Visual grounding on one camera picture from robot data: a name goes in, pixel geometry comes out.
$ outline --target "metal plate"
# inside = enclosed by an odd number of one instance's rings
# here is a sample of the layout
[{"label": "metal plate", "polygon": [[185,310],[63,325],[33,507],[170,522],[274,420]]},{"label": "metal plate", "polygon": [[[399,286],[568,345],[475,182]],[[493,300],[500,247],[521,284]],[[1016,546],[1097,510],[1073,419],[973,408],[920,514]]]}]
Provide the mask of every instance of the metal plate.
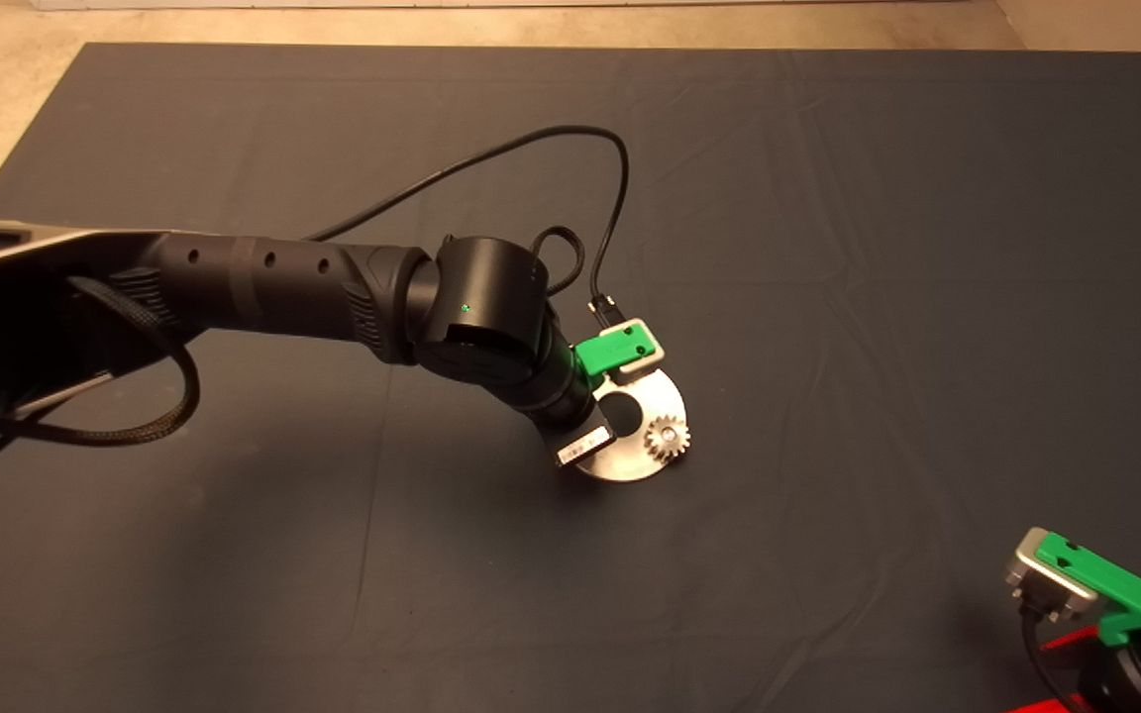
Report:
[{"label": "metal plate", "polygon": [[601,402],[607,394],[628,394],[641,410],[641,424],[636,432],[620,437],[607,447],[576,463],[580,470],[606,481],[631,483],[659,472],[666,463],[646,449],[646,428],[658,416],[677,416],[686,421],[685,400],[680,390],[662,370],[625,384],[607,379],[593,394]]}]

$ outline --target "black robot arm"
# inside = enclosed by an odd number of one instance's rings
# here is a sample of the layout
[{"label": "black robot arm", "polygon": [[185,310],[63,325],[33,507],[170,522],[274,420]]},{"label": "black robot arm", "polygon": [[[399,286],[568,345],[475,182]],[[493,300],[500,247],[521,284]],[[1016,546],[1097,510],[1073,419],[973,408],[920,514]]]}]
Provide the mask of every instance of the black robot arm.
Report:
[{"label": "black robot arm", "polygon": [[127,310],[75,287],[98,283],[178,345],[210,327],[356,341],[386,363],[479,384],[529,416],[567,465],[584,434],[594,438],[575,460],[614,437],[548,281],[535,253],[492,237],[447,238],[431,259],[415,248],[0,221],[0,437],[31,435],[29,415],[164,357],[130,334]]}]

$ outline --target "concrete floor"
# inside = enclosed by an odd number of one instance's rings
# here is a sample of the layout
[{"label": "concrete floor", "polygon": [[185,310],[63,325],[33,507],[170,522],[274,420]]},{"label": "concrete floor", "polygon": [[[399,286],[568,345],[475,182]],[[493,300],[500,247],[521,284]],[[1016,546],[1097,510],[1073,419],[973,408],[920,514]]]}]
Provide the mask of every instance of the concrete floor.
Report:
[{"label": "concrete floor", "polygon": [[23,0],[0,0],[0,163],[83,41],[1141,49],[1141,0],[73,13],[38,13]]}]

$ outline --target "black connector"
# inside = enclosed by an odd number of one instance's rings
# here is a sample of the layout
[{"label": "black connector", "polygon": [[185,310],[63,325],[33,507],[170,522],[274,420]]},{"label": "black connector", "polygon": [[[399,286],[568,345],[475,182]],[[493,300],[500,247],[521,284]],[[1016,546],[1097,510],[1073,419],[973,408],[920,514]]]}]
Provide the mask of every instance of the black connector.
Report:
[{"label": "black connector", "polygon": [[608,294],[594,294],[589,301],[589,311],[592,311],[592,315],[597,317],[597,323],[601,325],[601,329],[610,329],[628,321],[624,311],[620,309],[620,305],[615,303],[615,298],[608,297]]}]

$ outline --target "table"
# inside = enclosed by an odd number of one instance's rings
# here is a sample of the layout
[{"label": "table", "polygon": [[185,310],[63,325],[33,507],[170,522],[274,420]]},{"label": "table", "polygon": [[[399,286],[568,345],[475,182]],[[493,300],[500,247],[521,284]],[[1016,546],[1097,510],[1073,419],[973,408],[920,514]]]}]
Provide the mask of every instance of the table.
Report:
[{"label": "table", "polygon": [[[297,237],[563,122],[633,149],[602,284],[669,350],[687,460],[552,473],[478,389],[203,334],[176,437],[0,456],[0,710],[1043,698],[1002,585],[1029,525],[1141,574],[1141,55],[89,46],[0,217]],[[351,240],[593,238],[599,144]],[[574,340],[584,299],[556,299]],[[176,389],[154,366],[55,420]]]}]

